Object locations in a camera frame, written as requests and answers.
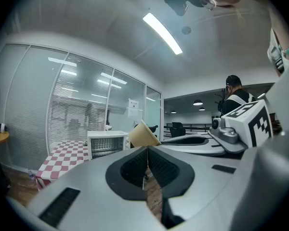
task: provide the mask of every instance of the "man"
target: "man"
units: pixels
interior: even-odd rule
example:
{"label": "man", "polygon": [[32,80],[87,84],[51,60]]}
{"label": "man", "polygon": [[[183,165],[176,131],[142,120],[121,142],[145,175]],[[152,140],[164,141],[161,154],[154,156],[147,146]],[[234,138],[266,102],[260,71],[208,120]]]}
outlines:
{"label": "man", "polygon": [[250,93],[242,89],[242,83],[238,76],[230,75],[226,79],[226,89],[229,93],[228,99],[223,103],[222,115],[225,115],[242,104],[256,101]]}

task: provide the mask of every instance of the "red and white checkered tablecloth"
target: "red and white checkered tablecloth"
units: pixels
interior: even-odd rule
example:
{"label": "red and white checkered tablecloth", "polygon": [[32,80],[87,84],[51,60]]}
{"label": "red and white checkered tablecloth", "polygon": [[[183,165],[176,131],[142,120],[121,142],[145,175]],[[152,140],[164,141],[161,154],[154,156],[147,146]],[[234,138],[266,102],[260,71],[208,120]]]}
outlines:
{"label": "red and white checkered tablecloth", "polygon": [[63,141],[46,158],[36,175],[38,190],[68,172],[76,165],[89,160],[88,147],[83,141]]}

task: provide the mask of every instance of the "black shirt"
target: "black shirt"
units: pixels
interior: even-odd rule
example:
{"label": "black shirt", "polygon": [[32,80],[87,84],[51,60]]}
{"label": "black shirt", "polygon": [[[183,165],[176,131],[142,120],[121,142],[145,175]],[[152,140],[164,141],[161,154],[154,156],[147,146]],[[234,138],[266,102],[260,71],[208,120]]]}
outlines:
{"label": "black shirt", "polygon": [[[248,92],[244,91],[243,89],[238,89],[233,94],[240,97],[245,102],[247,102],[247,103],[249,102],[250,94]],[[251,101],[252,102],[256,101],[256,99],[254,97],[252,97]],[[236,109],[240,106],[241,105],[239,103],[237,103],[236,101],[226,100],[222,106],[222,116],[229,113],[230,111],[233,111],[234,109]]]}

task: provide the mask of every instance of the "floor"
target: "floor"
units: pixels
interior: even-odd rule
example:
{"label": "floor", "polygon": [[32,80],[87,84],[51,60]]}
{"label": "floor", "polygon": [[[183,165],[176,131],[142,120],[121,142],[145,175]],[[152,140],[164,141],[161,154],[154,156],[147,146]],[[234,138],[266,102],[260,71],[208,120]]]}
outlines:
{"label": "floor", "polygon": [[[32,180],[27,173],[23,173],[8,167],[3,167],[5,175],[11,180],[11,188],[8,196],[26,206],[38,193],[35,180]],[[146,171],[148,180],[144,181],[144,191],[147,193],[147,205],[153,215],[160,220],[162,211],[161,188],[148,168]]]}

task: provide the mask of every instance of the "table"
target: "table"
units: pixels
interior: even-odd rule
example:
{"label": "table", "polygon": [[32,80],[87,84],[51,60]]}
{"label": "table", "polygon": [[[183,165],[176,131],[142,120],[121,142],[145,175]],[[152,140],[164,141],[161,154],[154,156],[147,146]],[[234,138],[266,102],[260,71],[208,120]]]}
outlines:
{"label": "table", "polygon": [[73,167],[89,160],[88,147],[82,142],[62,141],[57,144],[36,175],[39,191]]}
{"label": "table", "polygon": [[[10,136],[9,132],[0,133],[0,143],[5,142],[9,136]],[[11,187],[11,181],[4,175],[4,172],[1,167],[1,163],[0,163],[0,175],[1,175],[2,186],[6,190],[6,192],[8,192],[8,190]]]}

